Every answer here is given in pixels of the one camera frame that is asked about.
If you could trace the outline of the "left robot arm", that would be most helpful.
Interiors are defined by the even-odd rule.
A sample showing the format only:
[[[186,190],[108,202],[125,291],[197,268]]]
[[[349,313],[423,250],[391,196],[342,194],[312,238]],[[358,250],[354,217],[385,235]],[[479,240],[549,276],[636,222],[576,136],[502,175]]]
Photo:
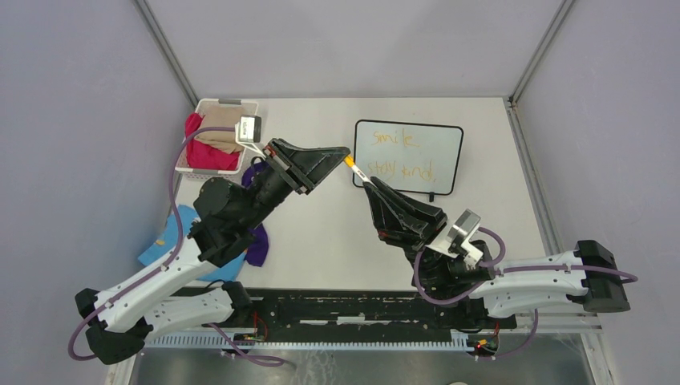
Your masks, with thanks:
[[[267,166],[249,186],[222,177],[204,182],[193,203],[199,219],[188,234],[178,234],[169,256],[108,290],[76,294],[82,317],[76,330],[86,335],[87,358],[111,365],[176,330],[223,321],[245,325],[252,306],[238,282],[196,297],[170,296],[240,257],[256,239],[252,231],[290,193],[310,194],[349,154],[347,147],[299,148],[276,138],[264,146]]]

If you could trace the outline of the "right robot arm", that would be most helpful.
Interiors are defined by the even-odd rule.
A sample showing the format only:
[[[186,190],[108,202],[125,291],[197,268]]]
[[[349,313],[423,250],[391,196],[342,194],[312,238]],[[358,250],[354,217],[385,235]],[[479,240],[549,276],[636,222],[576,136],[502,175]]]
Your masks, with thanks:
[[[638,276],[618,269],[597,241],[533,259],[506,261],[502,238],[470,209],[450,220],[439,207],[412,199],[377,177],[364,177],[380,241],[400,248],[411,263],[411,284],[427,302],[463,305],[465,321],[486,326],[523,310],[575,303],[589,313],[630,309],[625,285]]]

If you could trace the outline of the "white marker pen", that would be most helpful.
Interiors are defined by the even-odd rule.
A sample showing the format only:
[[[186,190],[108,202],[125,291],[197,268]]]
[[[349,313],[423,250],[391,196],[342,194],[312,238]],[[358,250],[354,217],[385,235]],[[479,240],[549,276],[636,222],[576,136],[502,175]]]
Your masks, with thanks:
[[[362,182],[370,183],[370,178],[355,164],[353,168],[350,168],[355,176],[357,176]]]

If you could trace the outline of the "black framed whiteboard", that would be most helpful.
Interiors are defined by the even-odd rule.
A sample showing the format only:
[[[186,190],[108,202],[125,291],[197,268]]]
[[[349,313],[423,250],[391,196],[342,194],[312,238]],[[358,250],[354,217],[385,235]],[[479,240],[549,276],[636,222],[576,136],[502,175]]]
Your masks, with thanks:
[[[354,163],[404,193],[453,193],[463,147],[458,126],[359,120],[354,126]]]

